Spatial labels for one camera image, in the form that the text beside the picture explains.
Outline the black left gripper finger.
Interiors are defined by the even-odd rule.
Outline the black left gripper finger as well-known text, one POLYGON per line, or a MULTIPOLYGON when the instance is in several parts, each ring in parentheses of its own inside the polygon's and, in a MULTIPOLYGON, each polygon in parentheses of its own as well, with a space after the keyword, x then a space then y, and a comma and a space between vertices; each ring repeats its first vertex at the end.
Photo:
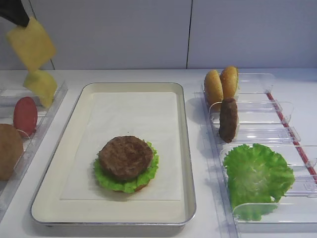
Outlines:
POLYGON ((27 27, 27 15, 21 0, 0 0, 0 16, 16 26, 27 27))

